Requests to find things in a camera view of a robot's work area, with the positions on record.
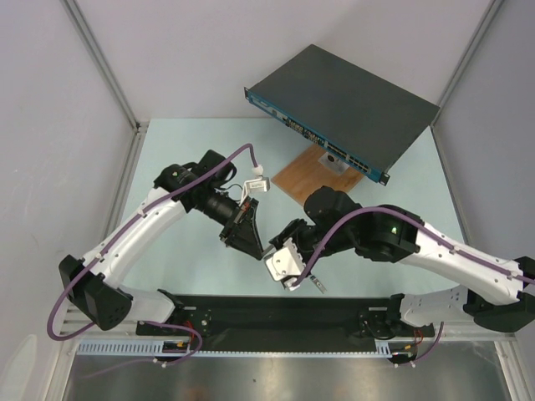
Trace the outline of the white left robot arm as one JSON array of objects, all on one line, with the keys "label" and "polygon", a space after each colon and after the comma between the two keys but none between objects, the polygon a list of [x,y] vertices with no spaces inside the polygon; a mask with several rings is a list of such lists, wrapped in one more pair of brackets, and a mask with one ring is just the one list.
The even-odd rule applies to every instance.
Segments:
[{"label": "white left robot arm", "polygon": [[269,179],[260,164],[254,164],[252,172],[240,199],[233,200],[222,187],[236,175],[237,167],[216,151],[208,150],[197,163],[167,166],[123,225],[82,257],[68,255],[59,263],[66,298],[103,331],[131,318],[155,322],[166,334],[179,332],[184,314],[172,295],[128,289],[123,280],[144,250],[190,211],[200,211],[220,224],[225,246],[261,260],[258,202],[250,194],[268,191]]}]

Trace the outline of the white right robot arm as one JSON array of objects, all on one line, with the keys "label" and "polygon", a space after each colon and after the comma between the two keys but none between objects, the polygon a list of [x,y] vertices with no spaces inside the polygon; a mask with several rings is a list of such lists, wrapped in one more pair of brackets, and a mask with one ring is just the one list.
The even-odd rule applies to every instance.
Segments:
[{"label": "white right robot arm", "polygon": [[494,332],[517,332],[534,320],[534,260],[507,260],[452,240],[398,206],[363,207],[324,186],[303,206],[307,220],[291,221],[270,243],[265,263],[272,279],[294,290],[321,257],[352,250],[376,262],[433,272],[453,288],[391,297],[385,326],[396,336],[434,322],[474,322]]}]

